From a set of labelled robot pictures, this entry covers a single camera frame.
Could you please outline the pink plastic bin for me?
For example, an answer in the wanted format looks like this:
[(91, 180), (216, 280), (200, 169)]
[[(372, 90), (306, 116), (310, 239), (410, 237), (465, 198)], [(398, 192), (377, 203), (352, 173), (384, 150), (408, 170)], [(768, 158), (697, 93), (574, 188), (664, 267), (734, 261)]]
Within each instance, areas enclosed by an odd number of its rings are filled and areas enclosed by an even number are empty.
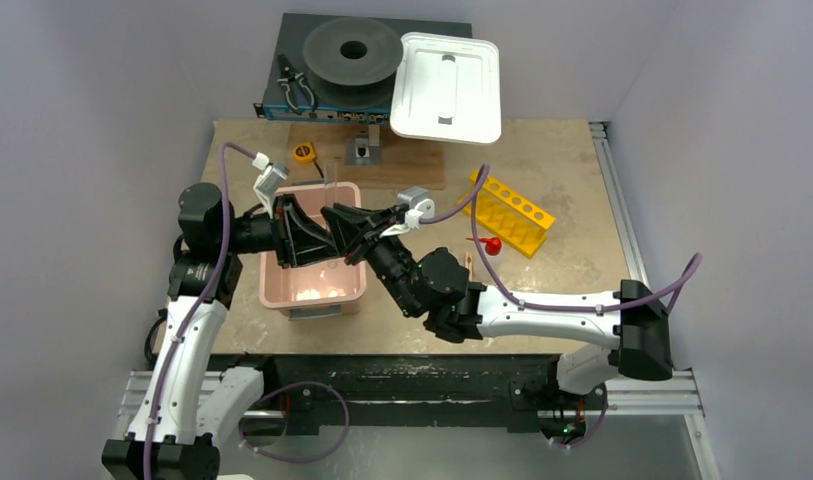
[[(340, 202), (349, 206), (362, 205), (359, 187), (347, 181), (326, 185), (321, 181), (282, 187), (279, 194), (293, 194), (305, 213), (320, 225), (324, 219), (320, 209), (326, 204)], [(367, 289), (367, 270), (364, 262), (346, 265), (334, 259), (310, 266), (283, 269), (275, 253), (260, 255), (259, 299), (268, 309), (288, 317), (293, 308), (341, 304), (341, 315), (355, 314)]]

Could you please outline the grey filament spool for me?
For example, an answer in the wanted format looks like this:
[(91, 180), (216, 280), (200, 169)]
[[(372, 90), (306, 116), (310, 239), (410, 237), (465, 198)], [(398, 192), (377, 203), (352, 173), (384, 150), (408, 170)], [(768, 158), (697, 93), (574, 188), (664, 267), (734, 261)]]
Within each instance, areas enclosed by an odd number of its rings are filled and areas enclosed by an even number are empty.
[(321, 100), (346, 110), (388, 105), (403, 57), (400, 35), (364, 17), (339, 17), (309, 33), (303, 45), (310, 85)]

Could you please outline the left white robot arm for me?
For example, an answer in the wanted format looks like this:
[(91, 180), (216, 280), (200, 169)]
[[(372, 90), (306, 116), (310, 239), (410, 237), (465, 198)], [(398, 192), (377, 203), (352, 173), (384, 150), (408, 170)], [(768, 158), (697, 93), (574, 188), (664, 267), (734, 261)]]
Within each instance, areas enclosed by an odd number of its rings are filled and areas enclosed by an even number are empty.
[(121, 439), (106, 442), (101, 462), (114, 479), (215, 479), (220, 449), (247, 407), (279, 399), (278, 379), (257, 367), (227, 370), (201, 394), (212, 348), (228, 316), (243, 254), (276, 253), (288, 267), (335, 257), (327, 231), (296, 194), (279, 189), (236, 215), (226, 192), (197, 183), (178, 198), (165, 334), (150, 383)]

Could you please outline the yellow tape measure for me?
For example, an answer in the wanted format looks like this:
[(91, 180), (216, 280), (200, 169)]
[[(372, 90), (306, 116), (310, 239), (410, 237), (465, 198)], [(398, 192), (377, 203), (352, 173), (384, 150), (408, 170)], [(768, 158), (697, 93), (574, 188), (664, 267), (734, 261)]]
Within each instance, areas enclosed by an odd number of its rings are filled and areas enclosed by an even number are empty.
[(321, 179), (325, 178), (323, 169), (318, 163), (316, 150), (311, 142), (303, 142), (296, 145), (292, 150), (294, 161), (299, 165), (312, 165)]

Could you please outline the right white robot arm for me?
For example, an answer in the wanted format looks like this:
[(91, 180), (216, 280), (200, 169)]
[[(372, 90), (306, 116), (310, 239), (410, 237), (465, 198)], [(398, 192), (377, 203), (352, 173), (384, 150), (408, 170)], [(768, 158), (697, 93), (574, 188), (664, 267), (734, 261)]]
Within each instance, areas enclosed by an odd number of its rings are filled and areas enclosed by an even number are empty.
[(504, 293), (474, 282), (445, 247), (417, 260), (400, 235), (423, 223), (406, 204), (384, 210), (337, 203), (321, 210), (334, 247), (346, 263), (367, 263), (401, 313), (422, 318), (437, 338), (462, 343), (501, 336), (534, 336), (581, 342), (561, 355), (543, 392), (566, 407), (600, 384), (624, 376), (664, 381), (673, 376), (668, 314), (639, 281), (616, 291), (569, 294)]

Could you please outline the red capped wash bottle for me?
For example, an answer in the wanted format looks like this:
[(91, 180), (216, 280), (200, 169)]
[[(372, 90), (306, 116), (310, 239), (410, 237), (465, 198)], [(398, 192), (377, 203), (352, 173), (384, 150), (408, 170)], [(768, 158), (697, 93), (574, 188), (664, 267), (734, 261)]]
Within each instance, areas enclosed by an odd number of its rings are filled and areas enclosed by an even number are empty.
[(499, 272), (500, 264), (504, 259), (504, 244), (498, 237), (480, 237), (477, 240), (477, 245), (469, 252), (473, 258), (473, 280), (481, 282), (492, 282), (489, 269), (483, 261), (481, 254), (485, 256), (491, 270), (495, 273)]

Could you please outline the yellow test tube rack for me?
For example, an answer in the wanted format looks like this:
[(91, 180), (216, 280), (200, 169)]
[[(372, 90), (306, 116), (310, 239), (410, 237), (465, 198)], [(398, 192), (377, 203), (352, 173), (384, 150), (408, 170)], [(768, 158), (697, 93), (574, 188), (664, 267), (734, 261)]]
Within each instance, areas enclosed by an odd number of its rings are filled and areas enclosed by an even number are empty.
[(483, 183), (476, 205), (477, 224), (527, 259), (540, 250), (555, 222), (547, 211), (493, 176)]

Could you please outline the white plastic bin lid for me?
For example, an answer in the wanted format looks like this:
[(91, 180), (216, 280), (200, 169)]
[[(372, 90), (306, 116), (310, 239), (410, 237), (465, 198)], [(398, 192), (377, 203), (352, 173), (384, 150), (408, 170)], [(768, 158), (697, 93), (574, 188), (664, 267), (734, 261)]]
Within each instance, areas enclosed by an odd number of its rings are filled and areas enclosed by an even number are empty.
[(389, 124), (399, 136), (490, 145), (502, 133), (500, 59), (487, 40), (409, 32), (401, 37)]

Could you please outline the dark network switch box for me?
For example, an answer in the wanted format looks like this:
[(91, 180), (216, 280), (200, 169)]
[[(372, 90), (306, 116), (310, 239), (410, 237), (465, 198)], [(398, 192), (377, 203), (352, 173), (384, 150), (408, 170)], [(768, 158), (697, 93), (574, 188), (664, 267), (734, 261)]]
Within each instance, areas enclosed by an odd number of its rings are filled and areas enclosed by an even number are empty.
[(260, 119), (386, 125), (407, 33), (470, 38), (463, 22), (286, 13)]

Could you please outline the black handled pliers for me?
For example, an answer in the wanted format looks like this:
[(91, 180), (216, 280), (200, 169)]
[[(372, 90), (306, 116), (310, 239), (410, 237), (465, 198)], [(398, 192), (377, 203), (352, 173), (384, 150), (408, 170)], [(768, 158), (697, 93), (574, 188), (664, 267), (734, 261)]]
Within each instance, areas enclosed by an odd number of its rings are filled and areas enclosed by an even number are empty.
[(284, 99), (289, 110), (297, 115), (302, 113), (296, 95), (296, 92), (299, 91), (307, 100), (308, 110), (315, 112), (318, 107), (318, 98), (310, 87), (306, 75), (296, 69), (284, 54), (277, 55), (277, 63), (280, 69), (277, 84), (284, 93)]

